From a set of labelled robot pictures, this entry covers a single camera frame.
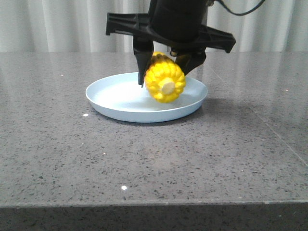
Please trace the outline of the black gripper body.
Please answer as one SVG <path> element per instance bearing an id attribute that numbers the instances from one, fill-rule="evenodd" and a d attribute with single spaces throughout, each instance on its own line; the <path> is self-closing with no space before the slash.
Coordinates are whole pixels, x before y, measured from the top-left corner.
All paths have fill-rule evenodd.
<path id="1" fill-rule="evenodd" d="M 106 34 L 131 35 L 136 52 L 152 52 L 153 42 L 182 54 L 205 48 L 231 52 L 233 34 L 203 25 L 207 0 L 153 0 L 148 13 L 108 13 Z"/>

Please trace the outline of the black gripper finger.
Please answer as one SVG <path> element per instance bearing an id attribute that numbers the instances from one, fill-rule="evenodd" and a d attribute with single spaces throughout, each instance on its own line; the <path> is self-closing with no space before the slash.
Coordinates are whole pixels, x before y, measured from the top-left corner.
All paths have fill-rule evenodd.
<path id="1" fill-rule="evenodd" d="M 206 54 L 203 51 L 177 56 L 175 59 L 175 63 L 181 68 L 182 72 L 186 76 L 192 70 L 202 65 L 205 62 L 205 59 Z"/>
<path id="2" fill-rule="evenodd" d="M 133 51 L 138 66 L 138 84 L 143 87 L 144 76 L 151 61 L 154 45 L 151 40 L 138 36 L 133 37 Z"/>

